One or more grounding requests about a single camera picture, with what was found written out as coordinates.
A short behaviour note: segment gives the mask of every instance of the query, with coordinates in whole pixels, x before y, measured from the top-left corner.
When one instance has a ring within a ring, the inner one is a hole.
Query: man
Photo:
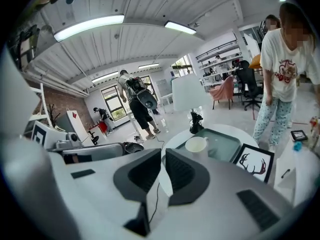
[[[105,109],[97,108],[97,107],[95,107],[93,109],[93,111],[95,113],[99,112],[102,121],[106,124],[106,133],[105,133],[105,135],[108,135],[108,134],[112,133],[114,131],[113,128],[115,127],[115,125],[112,122],[113,119],[109,116],[108,112]]]
[[[153,118],[149,115],[148,109],[141,104],[141,102],[138,100],[136,95],[133,95],[129,92],[128,87],[126,85],[126,81],[132,76],[128,74],[126,70],[121,70],[120,71],[120,77],[118,79],[118,89],[119,89],[119,95],[122,99],[122,101],[125,103],[129,102],[129,107],[133,113],[134,118],[138,122],[138,124],[141,126],[141,129],[146,130],[148,135],[145,137],[147,140],[154,139],[155,136],[153,133],[150,131],[148,122],[153,126],[153,131],[155,134],[160,133],[160,130],[158,129],[156,123],[154,122]]]

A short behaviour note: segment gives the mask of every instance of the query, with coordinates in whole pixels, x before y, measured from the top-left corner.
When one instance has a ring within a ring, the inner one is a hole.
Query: ceiling
[[[262,21],[278,8],[278,0],[58,0],[32,19],[39,28],[52,28],[50,34],[40,32],[34,64],[84,90],[94,86],[91,79],[122,68],[137,72],[138,66],[157,62],[166,69],[224,26]],[[53,38],[73,24],[115,14],[124,14],[123,24],[87,30],[60,43]],[[168,20],[200,25],[190,35],[164,28]]]

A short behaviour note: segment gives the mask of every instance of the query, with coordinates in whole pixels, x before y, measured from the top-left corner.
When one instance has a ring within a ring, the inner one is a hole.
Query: round table
[[[241,130],[239,128],[233,127],[231,125],[209,124],[209,125],[205,125],[205,128],[214,130],[216,132],[219,132],[219,133],[222,133],[222,134],[225,134],[225,135],[229,135],[229,136],[235,137],[241,142],[242,145],[243,144],[248,144],[248,145],[251,145],[253,147],[259,148],[259,146],[256,143],[256,141],[248,133],[246,133],[245,131],[243,131],[243,130]],[[161,151],[161,159],[165,156],[167,148],[168,149],[175,149],[179,145],[181,145],[182,143],[184,143],[188,139],[190,139],[193,135],[194,134],[192,134],[189,131],[189,129],[187,129],[187,130],[184,130],[184,131],[180,132],[176,136],[174,136],[163,147],[163,149]],[[165,167],[163,166],[162,163],[161,163],[161,171],[160,171],[160,174],[158,176],[158,179],[159,179],[159,183],[160,183],[162,189],[170,197],[173,194],[173,189],[172,189],[172,185],[171,185],[171,181],[170,181],[169,175],[165,171]]]

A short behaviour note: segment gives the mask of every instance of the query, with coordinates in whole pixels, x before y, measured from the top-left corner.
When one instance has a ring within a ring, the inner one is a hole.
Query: black panel
[[[237,196],[262,231],[278,222],[279,218],[252,190],[238,192]]]
[[[84,176],[88,176],[88,175],[94,174],[94,173],[96,173],[94,170],[88,169],[88,170],[81,170],[81,171],[73,172],[73,173],[71,173],[71,176],[72,176],[74,179],[77,179],[77,178],[81,178],[81,177],[84,177]]]
[[[146,202],[146,196],[161,169],[161,149],[149,149],[143,157],[120,167],[113,182],[125,199]]]
[[[165,169],[173,189],[169,206],[193,203],[206,191],[210,183],[208,170],[180,152],[171,148],[165,150]]]
[[[128,178],[135,185],[143,189],[144,192],[148,193],[158,177],[160,169],[161,160],[158,155],[154,155],[132,168],[128,173]]]
[[[176,193],[195,178],[195,169],[175,155],[167,155],[165,170],[168,173],[173,193]]]

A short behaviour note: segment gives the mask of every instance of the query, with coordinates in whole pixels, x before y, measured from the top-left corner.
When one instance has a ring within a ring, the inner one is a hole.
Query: patterned pants
[[[272,116],[275,113],[275,122],[272,127],[271,136],[269,139],[270,145],[278,145],[280,138],[287,128],[288,122],[291,118],[292,101],[283,102],[278,98],[272,98],[272,104],[266,105],[267,95],[263,95],[261,108],[258,118],[255,122],[253,138],[258,142],[267,128]]]

